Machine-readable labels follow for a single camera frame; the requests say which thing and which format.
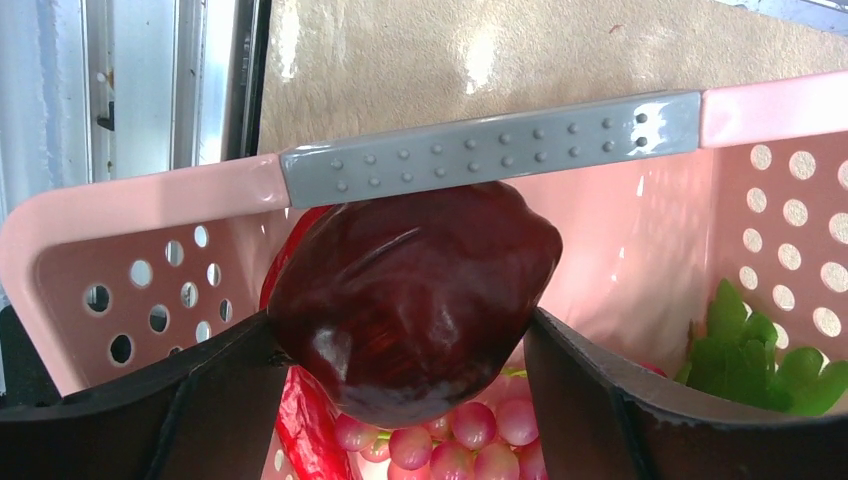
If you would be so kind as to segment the dark red toy pepper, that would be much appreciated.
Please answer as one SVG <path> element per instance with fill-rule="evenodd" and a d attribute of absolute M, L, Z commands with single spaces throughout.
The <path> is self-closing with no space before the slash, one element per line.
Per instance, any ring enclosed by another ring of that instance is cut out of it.
<path fill-rule="evenodd" d="M 294 249 L 267 312 L 342 412 L 405 428 L 494 381 L 562 251 L 502 182 L 337 205 Z"/>

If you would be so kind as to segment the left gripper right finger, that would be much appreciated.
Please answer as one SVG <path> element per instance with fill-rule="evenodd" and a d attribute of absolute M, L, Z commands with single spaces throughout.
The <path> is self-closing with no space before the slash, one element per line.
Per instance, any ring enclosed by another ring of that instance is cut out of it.
<path fill-rule="evenodd" d="M 524 358 L 552 479 L 843 479 L 847 418 L 796 417 L 678 384 L 537 309 Z"/>

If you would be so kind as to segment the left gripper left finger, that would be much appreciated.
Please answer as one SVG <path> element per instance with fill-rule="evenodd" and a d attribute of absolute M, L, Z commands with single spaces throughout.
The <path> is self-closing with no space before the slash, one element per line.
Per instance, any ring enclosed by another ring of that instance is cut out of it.
<path fill-rule="evenodd" d="M 256 314 L 47 406 L 1 413 L 5 479 L 270 479 L 286 375 Z"/>

